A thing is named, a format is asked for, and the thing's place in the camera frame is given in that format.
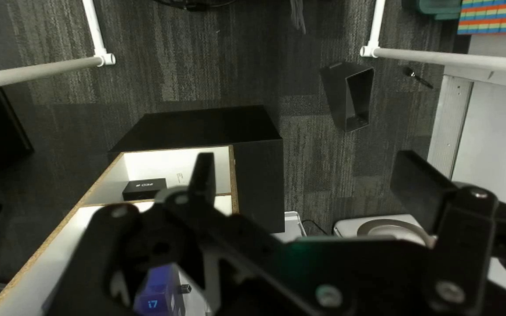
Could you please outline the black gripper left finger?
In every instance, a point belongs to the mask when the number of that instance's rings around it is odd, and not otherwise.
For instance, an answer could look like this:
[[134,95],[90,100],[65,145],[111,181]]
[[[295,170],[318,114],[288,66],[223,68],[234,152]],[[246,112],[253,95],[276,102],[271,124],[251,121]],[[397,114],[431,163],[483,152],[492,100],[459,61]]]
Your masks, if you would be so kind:
[[150,210],[109,203],[90,217],[46,316],[137,316],[136,295],[162,265],[183,270],[215,316],[297,316],[281,249],[251,219],[215,207],[215,156],[202,152],[192,181]]

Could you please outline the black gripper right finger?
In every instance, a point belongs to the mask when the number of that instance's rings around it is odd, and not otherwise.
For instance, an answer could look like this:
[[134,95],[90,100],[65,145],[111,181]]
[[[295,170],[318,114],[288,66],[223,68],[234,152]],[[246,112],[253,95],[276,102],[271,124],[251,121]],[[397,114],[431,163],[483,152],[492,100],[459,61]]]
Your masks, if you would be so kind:
[[506,202],[457,186],[413,151],[396,156],[392,189],[429,212],[429,246],[399,239],[299,246],[301,316],[506,316]]

